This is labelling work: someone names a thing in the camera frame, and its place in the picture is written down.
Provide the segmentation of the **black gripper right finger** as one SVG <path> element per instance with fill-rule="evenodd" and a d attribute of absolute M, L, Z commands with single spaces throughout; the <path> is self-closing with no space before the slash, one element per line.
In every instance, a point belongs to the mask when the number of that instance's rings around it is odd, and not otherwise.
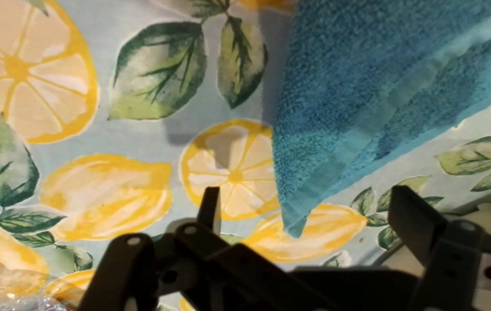
<path fill-rule="evenodd" d="M 388 227 L 406 249 L 425 265 L 447 220 L 406 185 L 390 189 Z"/>

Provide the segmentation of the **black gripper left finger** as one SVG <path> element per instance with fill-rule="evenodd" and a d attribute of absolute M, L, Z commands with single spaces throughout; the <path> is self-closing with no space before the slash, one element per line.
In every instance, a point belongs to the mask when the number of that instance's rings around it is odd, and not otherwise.
<path fill-rule="evenodd" d="M 196 222 L 209 229 L 212 234 L 219 232 L 221 227 L 221 215 L 219 215 L 219 189 L 207 187 L 203 191 Z"/>

